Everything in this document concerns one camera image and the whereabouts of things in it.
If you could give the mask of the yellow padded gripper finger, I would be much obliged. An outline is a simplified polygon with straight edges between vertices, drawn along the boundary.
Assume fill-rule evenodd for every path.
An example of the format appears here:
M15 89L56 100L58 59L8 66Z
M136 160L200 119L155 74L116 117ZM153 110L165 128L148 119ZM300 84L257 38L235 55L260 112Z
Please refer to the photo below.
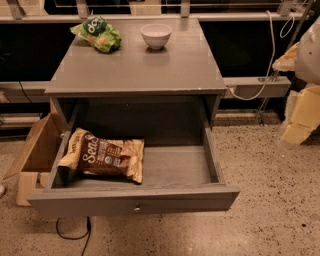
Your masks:
M276 71L294 71L295 59L297 55L299 43L295 43L291 46L280 58L278 58L273 64L272 68Z

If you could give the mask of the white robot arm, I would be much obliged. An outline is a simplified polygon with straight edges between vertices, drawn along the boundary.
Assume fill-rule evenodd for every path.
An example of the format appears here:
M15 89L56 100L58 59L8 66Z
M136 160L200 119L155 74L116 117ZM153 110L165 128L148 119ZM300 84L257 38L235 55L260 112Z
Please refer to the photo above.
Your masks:
M320 84L320 17L303 34L300 41L278 58L272 68L276 71L294 71L297 78Z

